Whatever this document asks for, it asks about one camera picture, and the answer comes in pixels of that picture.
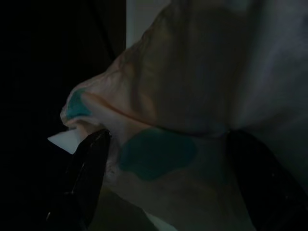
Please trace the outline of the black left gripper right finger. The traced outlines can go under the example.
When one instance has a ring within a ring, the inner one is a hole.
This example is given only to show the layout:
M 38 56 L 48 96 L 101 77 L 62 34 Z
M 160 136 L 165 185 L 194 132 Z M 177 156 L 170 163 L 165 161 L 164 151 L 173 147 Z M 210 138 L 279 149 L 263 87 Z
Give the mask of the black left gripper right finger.
M 306 231 L 308 196 L 272 151 L 243 131 L 230 131 L 226 154 L 258 231 Z

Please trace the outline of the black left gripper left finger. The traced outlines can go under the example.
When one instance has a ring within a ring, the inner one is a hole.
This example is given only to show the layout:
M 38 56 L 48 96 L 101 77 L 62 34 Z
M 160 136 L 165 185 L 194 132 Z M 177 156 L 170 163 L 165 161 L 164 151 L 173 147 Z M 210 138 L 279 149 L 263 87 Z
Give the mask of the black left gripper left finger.
M 46 217 L 48 231 L 86 231 L 91 224 L 103 183 L 110 132 L 89 135 L 73 154 Z

